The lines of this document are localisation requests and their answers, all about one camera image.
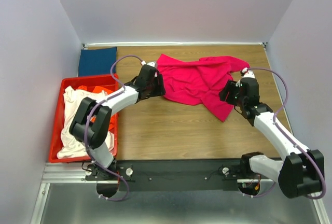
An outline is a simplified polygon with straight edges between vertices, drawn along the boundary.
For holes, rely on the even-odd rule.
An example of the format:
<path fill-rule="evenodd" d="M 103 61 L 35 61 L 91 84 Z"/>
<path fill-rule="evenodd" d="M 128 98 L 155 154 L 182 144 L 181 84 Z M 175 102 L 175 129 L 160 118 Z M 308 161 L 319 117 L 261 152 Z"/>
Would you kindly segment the magenta t shirt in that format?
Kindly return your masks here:
<path fill-rule="evenodd" d="M 231 56 L 204 57 L 184 62 L 162 54 L 157 69 L 163 76 L 164 97 L 186 105 L 204 105 L 218 120 L 224 122 L 233 107 L 219 99 L 219 93 L 232 73 L 249 68 L 249 64 Z"/>

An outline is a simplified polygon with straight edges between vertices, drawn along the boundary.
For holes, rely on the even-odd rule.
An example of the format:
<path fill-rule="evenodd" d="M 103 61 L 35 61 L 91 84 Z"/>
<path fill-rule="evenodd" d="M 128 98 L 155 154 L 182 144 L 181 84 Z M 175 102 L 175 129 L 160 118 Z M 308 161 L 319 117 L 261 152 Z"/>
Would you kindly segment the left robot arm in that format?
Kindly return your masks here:
<path fill-rule="evenodd" d="M 111 117 L 142 100 L 163 95 L 162 75 L 157 70 L 157 64 L 150 62 L 142 66 L 134 79 L 106 98 L 96 101 L 86 97 L 81 101 L 69 132 L 84 144 L 88 156 L 98 166 L 97 174 L 102 179 L 109 180 L 115 173 L 115 157 L 106 144 Z"/>

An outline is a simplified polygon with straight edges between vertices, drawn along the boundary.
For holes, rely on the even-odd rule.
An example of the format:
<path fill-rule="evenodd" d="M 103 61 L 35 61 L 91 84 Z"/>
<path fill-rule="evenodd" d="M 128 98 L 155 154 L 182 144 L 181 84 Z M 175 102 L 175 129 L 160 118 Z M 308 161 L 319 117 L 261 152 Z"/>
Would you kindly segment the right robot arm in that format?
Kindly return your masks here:
<path fill-rule="evenodd" d="M 261 152 L 244 154 L 239 164 L 242 177 L 260 174 L 278 184 L 289 199 L 305 196 L 314 200 L 325 195 L 323 154 L 297 140 L 279 122 L 273 110 L 260 101 L 259 84 L 255 78 L 228 81 L 219 98 L 238 107 L 240 114 L 265 136 L 281 158 L 273 160 Z"/>

